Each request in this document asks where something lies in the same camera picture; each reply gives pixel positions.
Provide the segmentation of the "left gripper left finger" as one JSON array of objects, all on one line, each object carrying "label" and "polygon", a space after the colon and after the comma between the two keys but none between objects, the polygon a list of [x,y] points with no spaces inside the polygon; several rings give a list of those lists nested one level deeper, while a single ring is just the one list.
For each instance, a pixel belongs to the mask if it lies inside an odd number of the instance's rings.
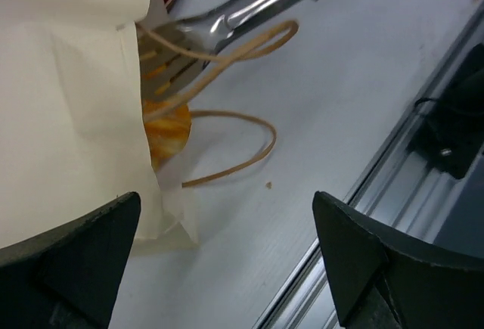
[{"label": "left gripper left finger", "polygon": [[3,328],[107,328],[141,215],[129,192],[1,250]]}]

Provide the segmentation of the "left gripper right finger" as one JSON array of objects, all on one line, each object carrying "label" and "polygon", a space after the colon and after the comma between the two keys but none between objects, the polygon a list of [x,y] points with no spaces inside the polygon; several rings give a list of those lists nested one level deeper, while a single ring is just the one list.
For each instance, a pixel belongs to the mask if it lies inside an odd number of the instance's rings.
[{"label": "left gripper right finger", "polygon": [[326,192],[312,210],[341,327],[483,326],[482,259],[402,233]]}]

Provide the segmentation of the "beige paper bag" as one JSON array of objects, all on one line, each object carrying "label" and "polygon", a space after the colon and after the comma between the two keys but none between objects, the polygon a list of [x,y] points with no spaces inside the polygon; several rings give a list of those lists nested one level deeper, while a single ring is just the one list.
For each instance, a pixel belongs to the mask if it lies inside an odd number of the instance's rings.
[{"label": "beige paper bag", "polygon": [[141,197],[135,237],[198,242],[198,209],[160,189],[142,122],[135,22],[150,0],[1,0],[1,245]]}]

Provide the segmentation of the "metal tongs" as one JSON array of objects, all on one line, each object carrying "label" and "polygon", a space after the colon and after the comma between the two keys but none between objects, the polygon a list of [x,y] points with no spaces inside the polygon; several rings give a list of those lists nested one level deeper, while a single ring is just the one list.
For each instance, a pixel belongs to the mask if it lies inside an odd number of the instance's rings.
[{"label": "metal tongs", "polygon": [[[236,39],[302,0],[229,0],[194,17],[161,21],[153,33],[189,51],[218,54]],[[172,51],[142,33],[138,40],[141,96],[163,101],[187,87],[210,65]]]}]

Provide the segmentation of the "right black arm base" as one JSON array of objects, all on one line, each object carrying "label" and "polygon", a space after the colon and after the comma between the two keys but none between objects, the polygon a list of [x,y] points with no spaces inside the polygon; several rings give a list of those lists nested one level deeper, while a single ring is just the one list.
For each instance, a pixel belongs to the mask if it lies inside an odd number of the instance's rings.
[{"label": "right black arm base", "polygon": [[461,179],[483,146],[483,44],[475,45],[438,98],[421,98],[414,111],[422,123],[408,150],[433,168]]}]

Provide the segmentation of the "flat round fake bread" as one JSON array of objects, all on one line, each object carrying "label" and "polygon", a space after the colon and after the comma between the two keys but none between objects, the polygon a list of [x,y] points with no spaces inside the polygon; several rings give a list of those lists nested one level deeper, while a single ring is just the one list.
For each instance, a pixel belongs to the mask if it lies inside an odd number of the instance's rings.
[{"label": "flat round fake bread", "polygon": [[187,104],[177,107],[160,119],[144,122],[154,171],[183,150],[191,132],[191,125],[192,118]]}]

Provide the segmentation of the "aluminium rail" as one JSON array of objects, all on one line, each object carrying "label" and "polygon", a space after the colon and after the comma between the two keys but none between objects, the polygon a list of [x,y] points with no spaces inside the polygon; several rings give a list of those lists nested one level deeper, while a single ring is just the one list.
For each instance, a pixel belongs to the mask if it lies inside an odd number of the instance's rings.
[{"label": "aluminium rail", "polygon": [[[482,28],[483,10],[479,9],[417,93],[418,98],[442,93],[470,43],[481,36]],[[405,214],[410,196],[424,186],[431,173],[422,158],[407,151],[419,124],[414,108],[409,106],[371,161],[359,185],[344,198],[344,202],[373,219],[381,219],[385,224],[394,224]],[[256,322],[256,327],[289,328],[310,307],[326,284],[319,243],[314,241]]]}]

